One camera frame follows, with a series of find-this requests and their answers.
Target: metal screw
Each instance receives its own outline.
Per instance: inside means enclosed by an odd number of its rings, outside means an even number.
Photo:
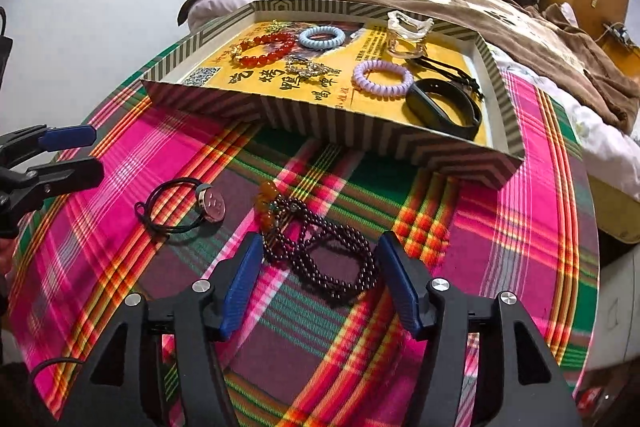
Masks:
[[[191,289],[196,293],[204,293],[211,288],[211,283],[206,279],[200,279],[191,285]]]
[[[124,303],[127,306],[137,306],[142,301],[142,297],[139,293],[132,293],[131,295],[127,295],[127,298],[124,299]]]
[[[434,279],[433,281],[431,281],[431,286],[433,286],[434,290],[437,290],[439,292],[446,292],[451,285],[446,279]]]
[[[518,298],[511,292],[502,292],[500,294],[500,300],[509,306],[514,305],[518,302]]]

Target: red bead bracelet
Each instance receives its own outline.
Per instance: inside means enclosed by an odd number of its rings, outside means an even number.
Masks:
[[[276,51],[269,53],[268,55],[260,55],[259,57],[241,57],[242,52],[247,51],[250,48],[261,46],[263,44],[275,44],[282,42],[281,47]],[[249,41],[245,40],[240,42],[231,51],[231,60],[236,64],[244,68],[255,68],[256,66],[266,66],[267,64],[273,64],[278,60],[282,60],[285,55],[293,49],[296,45],[296,40],[293,35],[288,33],[276,33],[274,35],[264,35],[256,37]]]

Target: blue spiral hair tie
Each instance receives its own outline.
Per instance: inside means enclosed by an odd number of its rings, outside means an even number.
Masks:
[[[334,35],[335,38],[328,41],[313,41],[309,37],[313,37],[315,35],[329,34]],[[300,45],[305,48],[309,48],[310,50],[332,50],[344,44],[344,41],[347,39],[347,36],[340,28],[336,28],[335,26],[318,26],[316,28],[309,28],[308,30],[300,33],[300,37],[298,42]]]

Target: plaid tablecloth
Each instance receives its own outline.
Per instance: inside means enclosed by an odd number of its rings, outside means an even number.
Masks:
[[[130,293],[174,295],[256,230],[257,185],[277,180],[309,207],[348,223],[375,243],[394,230],[407,251],[463,291],[515,292],[540,328],[570,386],[583,370],[598,286],[598,242],[587,175],[564,110],[504,73],[527,149],[500,192],[423,169],[255,124],[207,120],[152,107],[137,80],[125,81],[87,122],[106,177],[99,188],[47,201],[17,254],[10,320],[27,365],[87,357]],[[158,242],[134,215],[163,181],[194,176],[222,192],[221,227]],[[190,190],[162,198],[160,219],[193,219]],[[335,259],[327,270],[347,269]],[[172,338],[165,337],[166,394],[182,425]],[[331,309],[292,274],[264,265],[248,312],[217,345],[242,425],[399,426],[424,344],[399,324],[383,284],[350,309]],[[459,425],[472,410],[478,345],[469,342]],[[59,413],[72,364],[44,371],[37,386]]]

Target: brown blanket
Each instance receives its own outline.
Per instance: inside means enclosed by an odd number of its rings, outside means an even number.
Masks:
[[[187,0],[182,6],[179,25],[196,1]],[[623,75],[584,32],[564,25],[556,16],[559,10],[549,10],[545,19],[510,0],[342,1],[393,7],[471,28],[517,62],[570,92],[606,123],[629,134],[636,121],[640,84]]]

